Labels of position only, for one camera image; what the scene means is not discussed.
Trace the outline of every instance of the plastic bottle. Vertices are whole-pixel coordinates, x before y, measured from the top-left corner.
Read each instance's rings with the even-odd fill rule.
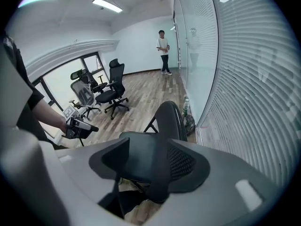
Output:
[[[188,96],[187,96],[186,94],[184,95],[184,101],[185,101],[185,99],[189,99]]]
[[[183,105],[183,115],[184,115],[184,117],[187,116],[188,109],[189,109],[189,99],[188,99],[188,97],[185,97],[185,101],[184,101],[184,105]]]

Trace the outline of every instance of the chair base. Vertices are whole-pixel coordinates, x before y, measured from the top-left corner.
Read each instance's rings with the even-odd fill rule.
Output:
[[[119,99],[119,98],[117,98],[117,99],[118,99],[119,101],[116,102],[116,100],[112,100],[113,104],[111,104],[110,106],[108,106],[108,107],[105,108],[105,110],[104,110],[104,112],[107,113],[107,110],[108,110],[108,109],[111,109],[111,108],[113,107],[113,110],[112,110],[112,113],[111,113],[111,120],[114,119],[113,114],[114,114],[114,111],[115,111],[116,107],[124,107],[124,108],[127,109],[127,111],[130,110],[127,106],[121,104],[121,102],[124,102],[125,100],[128,102],[128,98],[124,98],[124,99]]]
[[[89,113],[90,113],[90,111],[92,111],[92,110],[98,110],[99,112],[101,111],[99,108],[96,108],[96,107],[88,107],[88,108],[86,109],[86,111],[82,114],[83,116],[85,116],[85,114],[87,113],[86,118],[87,118],[88,121],[91,120],[91,119],[89,118]]]

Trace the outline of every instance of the chair armrest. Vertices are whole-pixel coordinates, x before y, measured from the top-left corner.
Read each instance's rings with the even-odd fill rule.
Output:
[[[104,87],[107,86],[107,84],[108,84],[107,82],[102,83],[102,84],[100,84],[100,85],[97,85],[97,86],[93,87],[93,89],[104,88]]]
[[[117,81],[114,81],[114,82],[112,82],[112,83],[110,83],[110,84],[107,84],[106,87],[110,87],[110,86],[112,86],[112,85],[114,85],[114,84],[117,84]]]
[[[102,75],[100,75],[100,76],[98,76],[98,78],[99,78],[99,79],[100,79],[100,81],[103,83],[102,76],[103,76],[103,74],[102,74]]]

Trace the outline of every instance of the man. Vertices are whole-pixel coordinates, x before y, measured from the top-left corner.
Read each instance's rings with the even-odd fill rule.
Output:
[[[199,55],[199,50],[201,47],[201,44],[199,42],[198,36],[197,36],[197,29],[196,28],[191,28],[190,29],[191,35],[188,38],[188,48],[190,52],[190,59],[191,59],[191,70],[189,70],[189,73],[194,73],[197,64],[198,64],[198,55]]]
[[[164,31],[160,30],[159,31],[159,38],[157,40],[157,49],[161,55],[162,61],[163,61],[163,67],[162,67],[162,74],[168,74],[172,75],[168,69],[168,51],[170,49],[168,45],[167,38],[164,38]]]
[[[59,128],[63,133],[66,133],[67,127],[65,118],[46,103],[43,99],[44,96],[29,81],[20,50],[17,49],[14,40],[4,34],[2,36],[2,41],[11,63],[32,90],[32,95],[28,99],[18,119],[17,127],[32,133],[40,141],[50,142],[54,149],[66,148],[52,143],[47,138],[41,124],[39,123],[40,121],[49,126]]]

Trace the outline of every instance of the window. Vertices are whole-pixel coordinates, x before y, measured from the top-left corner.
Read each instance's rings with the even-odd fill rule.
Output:
[[[97,83],[100,85],[100,84],[102,83],[102,81],[101,81],[101,79],[99,78],[99,76],[101,76],[101,75],[102,75],[101,78],[102,78],[103,83],[105,83],[105,82],[109,83],[108,77],[107,77],[106,73],[104,72],[104,70],[101,70],[101,71],[99,71],[99,72],[93,74],[93,78],[94,78],[94,79],[97,81]]]
[[[35,88],[44,96],[44,100],[49,104],[51,102],[50,97],[47,95],[46,91],[44,90],[41,82],[38,83]]]
[[[84,58],[85,64],[90,72],[98,69],[102,69],[101,63],[97,58],[97,55],[92,55],[90,57]]]
[[[56,68],[43,77],[50,93],[63,110],[69,106],[70,100],[77,101],[76,95],[70,88],[70,85],[74,82],[70,79],[70,75],[71,73],[84,68],[81,59],[75,59]]]

